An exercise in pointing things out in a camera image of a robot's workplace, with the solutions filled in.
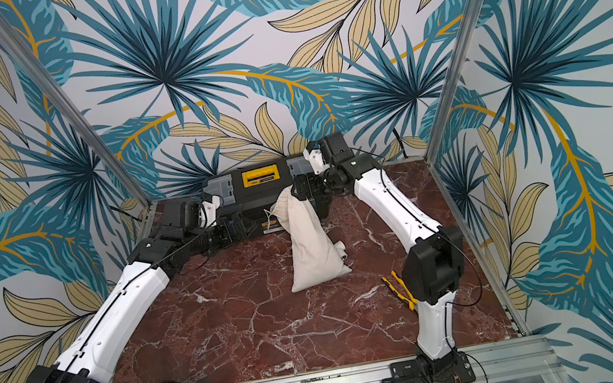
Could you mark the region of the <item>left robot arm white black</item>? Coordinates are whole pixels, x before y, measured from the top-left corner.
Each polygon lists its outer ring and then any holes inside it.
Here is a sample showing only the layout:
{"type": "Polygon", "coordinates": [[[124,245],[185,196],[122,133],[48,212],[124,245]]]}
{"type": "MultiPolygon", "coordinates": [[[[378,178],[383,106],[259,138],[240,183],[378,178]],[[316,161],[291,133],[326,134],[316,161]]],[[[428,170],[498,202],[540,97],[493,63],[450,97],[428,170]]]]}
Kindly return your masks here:
{"type": "Polygon", "coordinates": [[[245,241],[256,226],[240,208],[225,206],[220,196],[167,201],[88,327],[56,361],[38,365],[26,383],[113,383],[132,334],[184,265],[194,256],[210,258],[245,241]]]}

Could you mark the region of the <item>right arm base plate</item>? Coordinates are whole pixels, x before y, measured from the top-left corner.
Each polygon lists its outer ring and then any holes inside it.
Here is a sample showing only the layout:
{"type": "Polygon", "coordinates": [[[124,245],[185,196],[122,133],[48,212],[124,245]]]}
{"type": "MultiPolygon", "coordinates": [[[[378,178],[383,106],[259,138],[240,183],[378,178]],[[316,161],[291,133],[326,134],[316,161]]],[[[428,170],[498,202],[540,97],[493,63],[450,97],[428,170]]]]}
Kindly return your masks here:
{"type": "Polygon", "coordinates": [[[391,374],[382,383],[473,383],[475,373],[465,354],[457,350],[429,360],[423,355],[389,365],[391,374]]]}

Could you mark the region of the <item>cream cloth soil bag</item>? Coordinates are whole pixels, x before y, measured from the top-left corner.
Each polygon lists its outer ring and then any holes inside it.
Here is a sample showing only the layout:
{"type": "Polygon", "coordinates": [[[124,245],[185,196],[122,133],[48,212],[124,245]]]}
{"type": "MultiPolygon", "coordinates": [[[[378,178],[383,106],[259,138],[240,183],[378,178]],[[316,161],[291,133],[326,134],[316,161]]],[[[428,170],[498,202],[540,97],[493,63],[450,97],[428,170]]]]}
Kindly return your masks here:
{"type": "Polygon", "coordinates": [[[300,201],[291,186],[280,192],[270,211],[292,239],[293,293],[352,272],[345,265],[345,244],[328,238],[311,203],[300,201]]]}

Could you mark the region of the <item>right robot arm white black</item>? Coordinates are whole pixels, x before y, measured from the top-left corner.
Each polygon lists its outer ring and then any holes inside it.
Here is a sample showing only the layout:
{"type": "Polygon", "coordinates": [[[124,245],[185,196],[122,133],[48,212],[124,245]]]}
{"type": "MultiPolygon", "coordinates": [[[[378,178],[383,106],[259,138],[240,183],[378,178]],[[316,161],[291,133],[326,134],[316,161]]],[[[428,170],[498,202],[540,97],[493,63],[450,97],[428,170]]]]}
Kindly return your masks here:
{"type": "Polygon", "coordinates": [[[340,132],[310,141],[302,155],[311,171],[295,177],[297,198],[311,197],[322,205],[333,196],[354,195],[389,226],[407,251],[397,281],[418,315],[418,375],[426,383],[438,383],[457,373],[465,363],[452,325],[467,258],[461,230],[444,227],[421,211],[374,156],[350,148],[340,132]]]}

